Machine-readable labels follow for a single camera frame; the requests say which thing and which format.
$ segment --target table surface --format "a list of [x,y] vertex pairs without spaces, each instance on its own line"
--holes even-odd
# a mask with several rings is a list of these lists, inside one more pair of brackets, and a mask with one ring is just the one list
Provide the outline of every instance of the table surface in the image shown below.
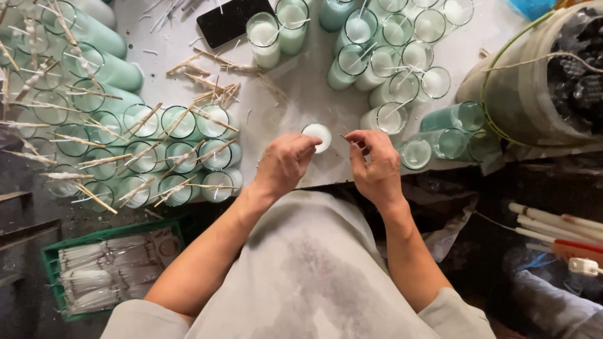
[[[188,106],[195,94],[206,90],[183,74],[166,76],[165,72],[194,54],[189,45],[202,36],[195,19],[217,7],[218,3],[214,0],[197,1],[195,10],[187,12],[178,8],[174,11],[171,21],[166,21],[159,31],[156,29],[150,33],[151,27],[169,4],[168,0],[162,1],[148,13],[152,15],[151,18],[139,20],[143,11],[155,1],[115,0],[112,6],[118,18],[117,32],[128,44],[133,45],[132,49],[128,50],[127,61],[138,63],[144,71],[145,83],[140,95],[145,102],[151,107],[158,102],[163,102],[165,107]],[[205,56],[193,62],[193,65],[210,71],[212,75],[219,75],[220,85],[242,83],[238,95],[240,103],[232,104],[229,112],[237,116],[242,125],[238,139],[243,149],[240,169],[245,177],[245,184],[253,180],[257,162],[265,147],[274,138],[287,132],[300,132],[311,122],[326,125],[333,134],[333,141],[327,151],[313,157],[298,187],[353,181],[348,159],[349,145],[337,134],[345,134],[343,126],[350,131],[358,128],[361,115],[370,109],[368,93],[360,92],[353,86],[344,91],[335,91],[328,87],[326,74],[333,62],[331,50],[339,33],[327,33],[318,24],[320,1],[314,0],[311,4],[312,20],[302,52],[295,57],[283,55],[278,67],[267,72],[267,76],[287,95],[288,104],[275,107],[277,101],[267,87],[254,76],[243,72],[227,73]],[[276,0],[270,2],[273,6],[276,4]],[[452,77],[450,92],[440,100],[409,109],[409,123],[402,133],[392,136],[394,143],[416,133],[425,114],[446,107],[454,101],[458,86],[466,73],[478,62],[481,48],[490,52],[497,51],[527,24],[526,20],[513,13],[500,0],[478,0],[476,3],[473,19],[434,46],[434,66],[446,68]],[[236,48],[238,39],[217,51],[220,56],[240,65],[253,65],[247,37],[242,36],[240,40]],[[195,42],[193,46],[212,52],[203,39]],[[144,52],[144,49],[156,51],[158,55]],[[424,170],[446,170],[467,165],[435,159]]]

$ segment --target gray shirt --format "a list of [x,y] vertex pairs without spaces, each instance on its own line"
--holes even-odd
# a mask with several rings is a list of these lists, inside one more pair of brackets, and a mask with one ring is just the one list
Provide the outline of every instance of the gray shirt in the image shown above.
[[192,327],[144,300],[117,306],[101,339],[494,338],[450,288],[416,314],[355,206],[319,192],[281,198],[257,223]]

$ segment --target hand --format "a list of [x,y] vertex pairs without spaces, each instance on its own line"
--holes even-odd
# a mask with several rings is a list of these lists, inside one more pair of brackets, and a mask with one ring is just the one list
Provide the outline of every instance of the hand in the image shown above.
[[[346,136],[350,142],[350,161],[358,191],[381,212],[405,202],[400,181],[400,155],[386,133],[356,130]],[[364,156],[371,155],[367,163]]]
[[322,143],[320,138],[303,134],[276,138],[266,147],[252,185],[272,201],[280,199],[295,189],[306,174],[315,146]]

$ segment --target white plug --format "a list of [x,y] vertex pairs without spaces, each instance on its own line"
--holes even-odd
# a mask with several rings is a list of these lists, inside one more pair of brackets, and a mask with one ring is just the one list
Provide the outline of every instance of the white plug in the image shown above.
[[596,277],[600,272],[599,264],[596,261],[583,258],[569,259],[568,267],[571,272],[587,277]]

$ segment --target phone screen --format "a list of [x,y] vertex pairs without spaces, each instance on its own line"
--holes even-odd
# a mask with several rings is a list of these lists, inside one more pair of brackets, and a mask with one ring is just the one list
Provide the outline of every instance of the phone screen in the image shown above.
[[245,34],[247,21],[260,12],[274,14],[268,0],[232,0],[222,4],[221,12],[217,7],[197,17],[197,25],[209,47],[216,49]]

